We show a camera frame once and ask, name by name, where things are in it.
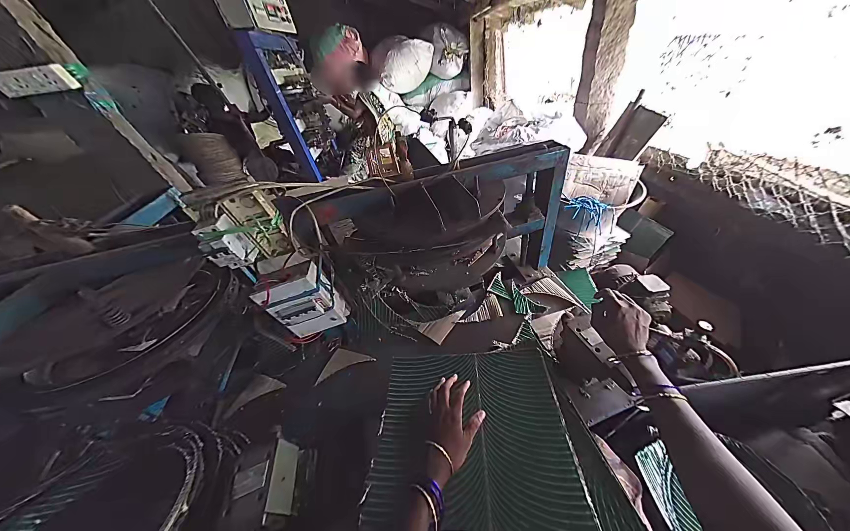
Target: rope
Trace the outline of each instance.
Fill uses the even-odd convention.
[[[195,164],[206,185],[225,184],[245,177],[242,162],[228,139],[218,133],[190,133],[183,139],[185,157]]]

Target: wire mesh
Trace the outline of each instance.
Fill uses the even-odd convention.
[[[757,215],[814,236],[820,245],[843,247],[850,258],[850,175],[725,149],[709,151],[697,169],[688,169],[683,157],[653,148],[642,161],[694,177]]]

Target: control box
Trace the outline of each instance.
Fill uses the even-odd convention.
[[[297,337],[346,324],[349,316],[346,301],[314,261],[265,277],[250,298]]]
[[[286,0],[215,0],[215,3],[229,28],[298,32]]]

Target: red wire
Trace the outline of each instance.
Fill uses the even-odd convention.
[[[308,335],[307,337],[294,337],[291,339],[291,343],[295,345],[306,345],[307,343],[312,343],[320,338],[323,335],[323,332],[317,332],[313,335]]]

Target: hand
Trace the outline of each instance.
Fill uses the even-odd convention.
[[[612,289],[596,294],[602,302],[592,306],[592,326],[616,355],[643,351],[648,345],[652,317],[628,295]]]
[[[467,420],[467,424],[462,425],[465,395],[470,387],[470,380],[458,382],[458,375],[455,374],[447,380],[442,378],[429,395],[430,441],[440,444],[454,465],[449,467],[443,454],[429,447],[426,473],[442,487],[465,464],[467,452],[486,416],[483,410],[478,411]]]

